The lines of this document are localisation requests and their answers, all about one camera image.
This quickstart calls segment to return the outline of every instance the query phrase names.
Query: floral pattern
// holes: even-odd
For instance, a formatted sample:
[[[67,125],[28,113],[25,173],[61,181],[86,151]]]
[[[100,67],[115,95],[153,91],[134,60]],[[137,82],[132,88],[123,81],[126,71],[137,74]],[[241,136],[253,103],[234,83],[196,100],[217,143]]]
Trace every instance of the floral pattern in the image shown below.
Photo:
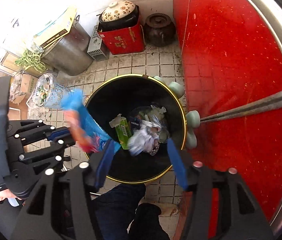
[[[104,22],[118,20],[133,11],[135,7],[135,4],[129,1],[123,1],[120,2],[120,4],[123,4],[123,6],[120,6],[120,8],[116,8],[115,11],[109,12],[107,11],[108,8],[105,9],[105,11],[102,13],[102,20]]]

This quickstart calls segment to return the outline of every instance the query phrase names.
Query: wheel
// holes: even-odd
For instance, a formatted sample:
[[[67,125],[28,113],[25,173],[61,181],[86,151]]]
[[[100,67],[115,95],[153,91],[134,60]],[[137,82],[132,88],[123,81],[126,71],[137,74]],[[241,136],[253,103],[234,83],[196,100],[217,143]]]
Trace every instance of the wheel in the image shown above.
[[[69,162],[69,161],[71,160],[71,157],[70,157],[69,155],[64,155],[64,156],[63,156],[63,160],[64,160],[65,162]]]
[[[172,90],[172,92],[177,96],[177,98],[181,98],[184,95],[184,87],[180,85],[177,82],[171,82],[169,84],[169,88]]]
[[[189,128],[195,129],[200,126],[200,115],[198,111],[193,110],[186,114],[186,122]]]
[[[191,150],[197,146],[197,138],[192,129],[186,133],[186,147]]]
[[[163,81],[163,78],[159,77],[159,76],[155,76],[154,77],[156,80],[159,80],[160,82],[162,82],[163,84],[165,84],[165,82]]]

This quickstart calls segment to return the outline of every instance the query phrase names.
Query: pot lid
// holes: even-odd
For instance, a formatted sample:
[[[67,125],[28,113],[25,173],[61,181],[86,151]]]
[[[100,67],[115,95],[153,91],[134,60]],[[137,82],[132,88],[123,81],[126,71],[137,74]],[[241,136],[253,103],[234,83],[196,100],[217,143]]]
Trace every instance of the pot lid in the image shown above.
[[[146,24],[152,28],[162,28],[171,23],[171,18],[163,13],[154,13],[146,18]]]
[[[135,4],[130,1],[112,2],[102,13],[102,21],[110,22],[121,19],[130,14]]]

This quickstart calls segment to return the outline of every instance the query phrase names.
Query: red box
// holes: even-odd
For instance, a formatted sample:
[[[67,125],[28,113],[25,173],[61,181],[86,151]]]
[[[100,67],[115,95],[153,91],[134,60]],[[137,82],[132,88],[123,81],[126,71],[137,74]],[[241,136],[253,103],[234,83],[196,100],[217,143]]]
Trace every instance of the red box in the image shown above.
[[[141,15],[133,27],[109,32],[100,32],[100,29],[99,25],[98,33],[113,55],[142,52],[145,49]]]

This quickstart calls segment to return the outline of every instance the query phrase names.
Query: white tile floor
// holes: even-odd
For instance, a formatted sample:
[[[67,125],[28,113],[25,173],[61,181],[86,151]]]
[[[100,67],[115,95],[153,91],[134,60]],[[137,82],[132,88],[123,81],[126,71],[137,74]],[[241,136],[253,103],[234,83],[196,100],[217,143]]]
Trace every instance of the white tile floor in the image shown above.
[[[122,74],[136,73],[147,74],[148,76],[160,76],[166,84],[176,81],[184,85],[183,68],[181,64],[181,53],[178,42],[163,47],[157,48],[147,45],[144,52],[131,53],[114,56],[110,54],[109,60],[94,61],[89,68],[81,75],[69,77],[59,73],[58,82],[66,85],[71,90],[83,91],[83,103],[89,96],[106,80]],[[181,104],[186,111],[186,99],[183,96]],[[54,125],[55,127],[69,126],[69,123],[64,120],[62,110],[52,110],[41,116],[29,116],[30,119],[42,119],[45,124]],[[28,146],[28,151],[33,151],[38,148],[49,146],[49,141],[42,140]],[[65,155],[71,156],[70,162],[64,162],[68,169],[74,168],[81,161],[86,161],[85,152],[79,147],[73,146],[65,150]],[[105,193],[111,190],[118,183],[106,179],[104,186],[99,193]],[[145,199],[149,201],[157,201],[161,203],[178,204],[181,200],[182,189],[176,184],[176,178],[173,172],[168,171],[160,179],[153,181],[147,187]],[[160,217],[162,228],[169,234],[172,239],[177,227],[179,215],[172,217]]]

